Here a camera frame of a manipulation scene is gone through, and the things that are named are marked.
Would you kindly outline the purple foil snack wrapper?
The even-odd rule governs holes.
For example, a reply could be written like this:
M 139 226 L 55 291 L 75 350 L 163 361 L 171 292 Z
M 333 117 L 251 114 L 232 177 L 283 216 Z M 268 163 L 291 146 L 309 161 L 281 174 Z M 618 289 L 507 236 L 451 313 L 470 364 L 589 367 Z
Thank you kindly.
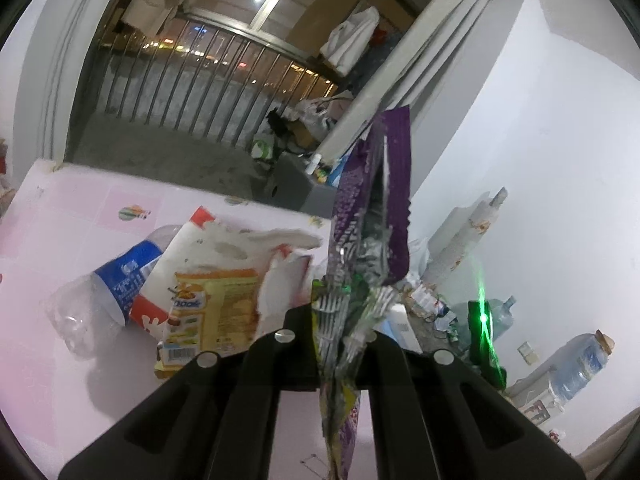
M 368 338 L 408 273 L 409 107 L 386 110 L 346 159 L 335 195 L 326 275 L 311 303 L 328 476 L 345 479 L 355 451 L 356 376 Z

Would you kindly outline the blue water jug on floor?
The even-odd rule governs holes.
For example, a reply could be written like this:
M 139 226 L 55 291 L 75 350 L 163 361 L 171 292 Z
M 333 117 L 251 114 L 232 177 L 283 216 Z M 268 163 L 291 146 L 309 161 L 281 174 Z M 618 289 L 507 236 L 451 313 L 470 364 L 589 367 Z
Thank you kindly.
M 492 315 L 492 336 L 498 339 L 513 325 L 512 307 L 516 298 L 510 296 L 507 300 L 489 299 L 488 304 Z M 458 335 L 458 348 L 461 353 L 469 350 L 471 345 L 471 331 L 469 329 L 468 304 L 455 304 L 450 308 L 456 316 L 456 331 Z

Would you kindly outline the white water dispenser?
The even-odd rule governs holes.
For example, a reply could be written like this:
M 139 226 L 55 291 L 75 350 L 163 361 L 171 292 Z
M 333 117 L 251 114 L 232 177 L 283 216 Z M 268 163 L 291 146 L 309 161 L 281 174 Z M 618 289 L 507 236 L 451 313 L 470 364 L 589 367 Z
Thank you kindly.
M 550 372 L 527 386 L 520 380 L 506 389 L 506 396 L 535 426 L 541 426 L 561 415 L 567 404 L 566 397 L 555 387 Z

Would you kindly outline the pile of boxes and papers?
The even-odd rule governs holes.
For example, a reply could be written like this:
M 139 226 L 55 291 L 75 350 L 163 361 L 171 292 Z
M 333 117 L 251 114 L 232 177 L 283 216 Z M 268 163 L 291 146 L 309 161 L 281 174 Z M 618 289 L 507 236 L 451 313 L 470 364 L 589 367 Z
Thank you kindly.
M 432 323 L 438 332 L 449 333 L 451 323 L 457 321 L 456 315 L 446 302 L 431 289 L 426 288 L 420 280 L 403 281 L 401 295 L 406 307 L 423 321 Z

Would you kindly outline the water jug on dispenser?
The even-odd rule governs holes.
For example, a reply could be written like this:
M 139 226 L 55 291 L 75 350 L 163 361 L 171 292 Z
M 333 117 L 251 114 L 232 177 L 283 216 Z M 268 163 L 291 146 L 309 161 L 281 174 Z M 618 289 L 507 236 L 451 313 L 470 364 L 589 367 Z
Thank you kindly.
M 600 330 L 578 337 L 552 366 L 550 384 L 562 405 L 573 400 L 604 370 L 615 349 L 613 338 Z

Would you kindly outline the yellow noodle packet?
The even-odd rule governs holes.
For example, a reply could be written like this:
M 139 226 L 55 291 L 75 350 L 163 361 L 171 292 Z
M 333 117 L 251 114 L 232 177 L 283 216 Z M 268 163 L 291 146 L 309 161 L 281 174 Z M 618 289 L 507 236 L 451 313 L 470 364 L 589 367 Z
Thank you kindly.
M 253 342 L 262 279 L 253 269 L 177 273 L 164 339 L 157 346 L 154 374 L 175 375 L 203 351 L 223 358 Z

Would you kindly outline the clear plastic bottle blue label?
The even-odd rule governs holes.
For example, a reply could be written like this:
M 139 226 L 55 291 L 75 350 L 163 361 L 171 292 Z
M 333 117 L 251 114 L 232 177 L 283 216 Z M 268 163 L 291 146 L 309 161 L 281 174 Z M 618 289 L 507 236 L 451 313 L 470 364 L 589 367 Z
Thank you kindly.
M 95 358 L 129 322 L 142 286 L 179 232 L 162 226 L 92 272 L 54 292 L 44 303 L 47 317 L 78 360 Z

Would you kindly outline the white red snack bag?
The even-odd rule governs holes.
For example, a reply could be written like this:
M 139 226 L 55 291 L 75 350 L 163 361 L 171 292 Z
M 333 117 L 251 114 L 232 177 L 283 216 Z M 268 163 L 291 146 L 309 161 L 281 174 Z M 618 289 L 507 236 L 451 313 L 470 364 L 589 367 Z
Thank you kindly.
M 270 292 L 282 307 L 292 306 L 311 256 L 321 238 L 299 230 L 232 230 L 198 208 L 171 241 L 134 300 L 130 318 L 162 341 L 168 326 L 171 289 L 177 273 L 253 269 L 262 282 L 257 292 L 260 320 L 269 312 Z

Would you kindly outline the grey storage cabinet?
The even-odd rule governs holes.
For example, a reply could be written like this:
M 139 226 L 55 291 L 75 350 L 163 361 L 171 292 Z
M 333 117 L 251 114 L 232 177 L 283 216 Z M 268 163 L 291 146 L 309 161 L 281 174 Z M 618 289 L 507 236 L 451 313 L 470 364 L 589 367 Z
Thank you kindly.
M 305 161 L 290 153 L 280 156 L 271 176 L 270 204 L 308 216 L 332 217 L 336 189 L 306 174 Z

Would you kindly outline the white curtain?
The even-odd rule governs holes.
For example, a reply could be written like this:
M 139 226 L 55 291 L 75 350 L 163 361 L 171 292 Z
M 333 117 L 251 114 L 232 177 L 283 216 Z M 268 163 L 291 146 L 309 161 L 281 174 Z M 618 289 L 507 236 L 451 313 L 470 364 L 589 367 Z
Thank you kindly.
M 432 0 L 314 152 L 332 164 L 383 110 L 413 106 L 490 0 Z

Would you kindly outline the white plastic bag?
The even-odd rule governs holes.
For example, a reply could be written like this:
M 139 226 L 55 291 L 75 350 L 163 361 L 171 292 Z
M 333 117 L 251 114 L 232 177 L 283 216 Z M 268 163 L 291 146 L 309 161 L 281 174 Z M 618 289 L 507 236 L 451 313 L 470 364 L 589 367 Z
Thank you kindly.
M 328 98 L 303 100 L 296 104 L 293 119 L 299 120 L 318 141 L 323 141 L 349 109 L 354 96 L 346 90 Z

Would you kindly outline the white hanging jacket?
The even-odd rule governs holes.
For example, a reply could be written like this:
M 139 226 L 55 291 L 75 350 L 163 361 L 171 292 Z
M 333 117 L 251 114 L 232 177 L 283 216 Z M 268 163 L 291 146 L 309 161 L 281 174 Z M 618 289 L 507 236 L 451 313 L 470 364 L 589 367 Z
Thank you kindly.
M 322 58 L 340 76 L 346 76 L 367 49 L 379 22 L 380 14 L 375 6 L 352 14 L 330 32 L 328 40 L 320 48 Z

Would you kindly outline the metal balcony railing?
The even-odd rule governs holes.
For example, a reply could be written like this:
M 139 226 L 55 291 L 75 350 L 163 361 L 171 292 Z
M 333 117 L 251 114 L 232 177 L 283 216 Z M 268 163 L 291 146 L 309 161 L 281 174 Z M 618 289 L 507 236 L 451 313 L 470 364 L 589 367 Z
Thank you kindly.
M 332 96 L 338 77 L 248 32 L 179 16 L 165 36 L 125 25 L 96 40 L 98 112 L 130 124 L 248 148 L 270 112 Z

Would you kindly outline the wall power socket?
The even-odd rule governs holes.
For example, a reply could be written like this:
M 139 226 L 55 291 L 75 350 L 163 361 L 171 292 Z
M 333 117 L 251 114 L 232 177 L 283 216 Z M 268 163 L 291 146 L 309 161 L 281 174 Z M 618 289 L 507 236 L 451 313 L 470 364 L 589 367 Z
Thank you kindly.
M 528 341 L 523 342 L 518 347 L 518 353 L 528 366 L 533 366 L 539 361 L 539 356 L 536 350 L 530 345 Z

